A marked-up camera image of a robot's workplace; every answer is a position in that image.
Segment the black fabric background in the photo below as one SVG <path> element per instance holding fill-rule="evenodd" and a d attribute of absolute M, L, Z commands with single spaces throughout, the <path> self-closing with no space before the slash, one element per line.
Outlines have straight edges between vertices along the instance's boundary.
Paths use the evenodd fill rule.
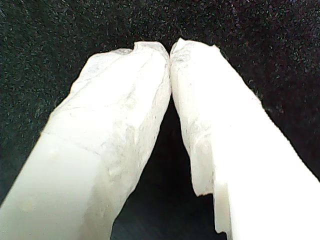
<path fill-rule="evenodd" d="M 170 51 L 179 37 L 222 49 L 320 179 L 318 0 L 0 0 L 0 202 L 88 57 L 136 41 Z M 225 239 L 213 221 L 212 196 L 192 191 L 171 102 L 111 238 Z"/>

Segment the black velvet cloth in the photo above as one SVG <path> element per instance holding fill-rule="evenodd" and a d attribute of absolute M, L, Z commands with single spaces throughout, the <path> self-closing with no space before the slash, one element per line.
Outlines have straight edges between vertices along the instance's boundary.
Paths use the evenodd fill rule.
<path fill-rule="evenodd" d="M 136 41 L 170 51 L 180 37 L 220 47 L 320 179 L 319 1 L 1 0 L 0 202 L 88 57 Z M 190 179 L 171 102 L 111 239 L 226 239 Z"/>

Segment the black background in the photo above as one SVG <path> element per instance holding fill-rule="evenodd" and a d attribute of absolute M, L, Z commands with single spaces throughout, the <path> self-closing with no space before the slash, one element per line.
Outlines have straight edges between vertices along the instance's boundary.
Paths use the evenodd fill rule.
<path fill-rule="evenodd" d="M 222 49 L 320 179 L 318 0 L 0 0 L 0 202 L 88 57 L 136 41 L 170 51 L 180 37 Z M 225 239 L 213 221 L 212 196 L 192 191 L 171 102 L 111 238 Z"/>

